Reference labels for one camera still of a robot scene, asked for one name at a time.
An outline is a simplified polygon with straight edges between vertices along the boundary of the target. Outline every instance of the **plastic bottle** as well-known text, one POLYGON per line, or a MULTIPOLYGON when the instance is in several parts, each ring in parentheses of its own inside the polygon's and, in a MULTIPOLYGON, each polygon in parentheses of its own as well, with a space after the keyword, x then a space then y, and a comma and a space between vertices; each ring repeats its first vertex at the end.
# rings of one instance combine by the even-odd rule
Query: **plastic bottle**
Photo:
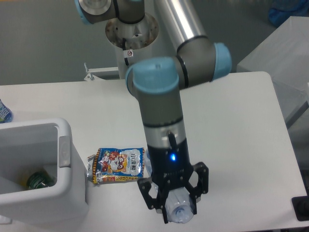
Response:
POLYGON ((11 122, 13 114, 8 107, 6 107, 0 99, 0 123, 11 122))
POLYGON ((290 16, 305 16, 308 9, 308 0, 273 0, 268 19, 274 26, 279 27, 290 16))
MULTIPOLYGON (((147 173, 150 176, 152 168, 148 150, 145 152, 144 164, 147 173)), ((153 187, 158 191, 158 186, 155 183, 153 183, 153 187)), ((165 203, 165 208, 168 215, 168 221, 170 222, 185 224, 193 218, 192 204, 185 188, 178 188, 170 191, 165 203)))

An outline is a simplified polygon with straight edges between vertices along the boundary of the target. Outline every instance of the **green bottle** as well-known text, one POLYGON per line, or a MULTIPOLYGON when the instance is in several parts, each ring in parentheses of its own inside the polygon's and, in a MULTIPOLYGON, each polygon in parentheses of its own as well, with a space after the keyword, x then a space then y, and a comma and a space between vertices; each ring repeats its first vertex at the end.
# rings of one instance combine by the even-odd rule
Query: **green bottle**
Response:
POLYGON ((29 177, 27 181, 27 186, 29 189, 42 189, 54 185, 55 182, 45 171, 35 172, 29 177))

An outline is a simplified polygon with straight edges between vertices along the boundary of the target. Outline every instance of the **blue led light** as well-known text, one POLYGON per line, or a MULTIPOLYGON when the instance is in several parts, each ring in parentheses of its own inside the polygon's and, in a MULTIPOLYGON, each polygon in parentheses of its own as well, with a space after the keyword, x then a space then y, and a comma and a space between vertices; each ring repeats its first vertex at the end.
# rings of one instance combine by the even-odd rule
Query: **blue led light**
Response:
POLYGON ((172 161, 176 161, 176 156, 175 156, 174 153, 171 154, 170 159, 171 159, 172 161))

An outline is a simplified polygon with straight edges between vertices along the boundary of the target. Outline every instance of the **light blue joint cap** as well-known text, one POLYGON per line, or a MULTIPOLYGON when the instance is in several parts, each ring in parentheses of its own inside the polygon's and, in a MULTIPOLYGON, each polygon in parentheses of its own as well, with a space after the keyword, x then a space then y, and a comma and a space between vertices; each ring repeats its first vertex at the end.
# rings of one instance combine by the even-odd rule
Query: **light blue joint cap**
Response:
POLYGON ((74 2, 75 2, 75 6, 76 6, 76 9, 77 9, 77 12, 78 12, 79 16, 81 17, 82 22, 84 24, 86 24, 86 25, 91 25, 91 23, 85 18, 84 14, 82 12, 82 9, 81 9, 81 7, 79 5, 78 0, 74 0, 74 2))
POLYGON ((133 84, 147 94, 165 94, 178 87, 178 73, 172 58, 161 57, 143 60, 131 66, 133 84))
POLYGON ((215 43, 216 65, 212 80, 228 75, 232 70, 232 58, 228 48, 223 43, 215 43))

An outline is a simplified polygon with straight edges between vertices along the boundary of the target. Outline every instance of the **blue object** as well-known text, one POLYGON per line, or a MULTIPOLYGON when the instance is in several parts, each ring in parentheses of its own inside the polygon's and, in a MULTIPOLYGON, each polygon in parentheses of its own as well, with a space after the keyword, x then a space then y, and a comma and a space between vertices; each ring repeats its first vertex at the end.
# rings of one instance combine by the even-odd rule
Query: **blue object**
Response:
POLYGON ((127 88, 127 78, 131 71, 134 86, 141 92, 164 94, 178 87, 178 73, 172 58, 152 58, 133 64, 126 72, 127 88))
POLYGON ((82 22, 83 22, 84 24, 86 24, 86 25, 91 24, 91 23, 85 18, 84 14, 83 14, 83 12, 82 12, 82 9, 81 9, 81 7, 80 7, 80 5, 79 5, 78 0, 74 0, 74 2, 75 2, 75 6, 76 6, 76 9, 77 9, 77 12, 78 12, 79 16, 81 17, 82 22))
POLYGON ((0 123, 11 122, 13 114, 8 107, 6 107, 0 99, 0 123))
POLYGON ((223 43, 215 43, 216 65, 212 80, 228 75, 232 70, 232 58, 228 48, 223 43))
POLYGON ((268 19, 274 26, 279 27, 290 16, 305 16, 308 9, 308 0, 273 0, 268 19))
POLYGON ((170 159, 172 161, 176 161, 176 155, 174 153, 171 154, 170 159))

